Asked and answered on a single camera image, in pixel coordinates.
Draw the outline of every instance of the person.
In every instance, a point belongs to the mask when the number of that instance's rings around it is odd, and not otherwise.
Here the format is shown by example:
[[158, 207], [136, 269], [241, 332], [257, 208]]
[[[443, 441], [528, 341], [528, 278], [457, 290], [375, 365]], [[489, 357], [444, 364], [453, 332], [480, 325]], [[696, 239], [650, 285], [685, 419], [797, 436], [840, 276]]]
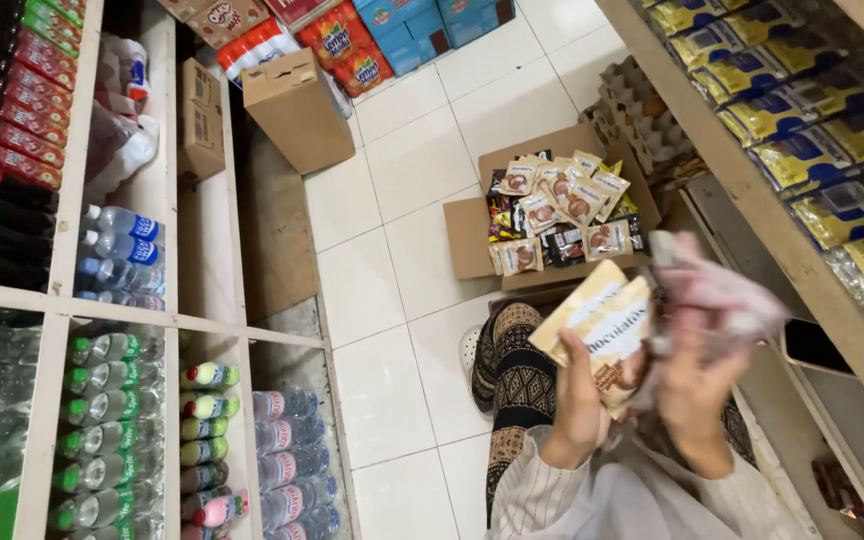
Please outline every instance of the person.
[[493, 414], [486, 472], [486, 540], [801, 539], [808, 537], [765, 478], [729, 446], [721, 413], [751, 349], [700, 367], [709, 315], [680, 307], [673, 353], [648, 423], [609, 451], [585, 343], [564, 328], [569, 368], [528, 342], [542, 323], [511, 303], [462, 338], [472, 397]]

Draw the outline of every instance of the patterned pants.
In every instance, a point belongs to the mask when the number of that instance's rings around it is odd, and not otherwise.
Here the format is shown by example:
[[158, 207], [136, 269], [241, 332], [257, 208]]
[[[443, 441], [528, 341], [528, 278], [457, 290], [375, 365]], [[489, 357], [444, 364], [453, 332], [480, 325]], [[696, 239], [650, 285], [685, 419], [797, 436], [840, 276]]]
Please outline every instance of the patterned pants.
[[542, 316], [525, 303], [512, 303], [488, 317], [475, 348], [472, 397], [481, 411], [494, 411], [486, 478], [486, 527], [502, 474], [522, 453], [525, 432], [552, 424], [556, 407], [556, 365], [528, 338]]

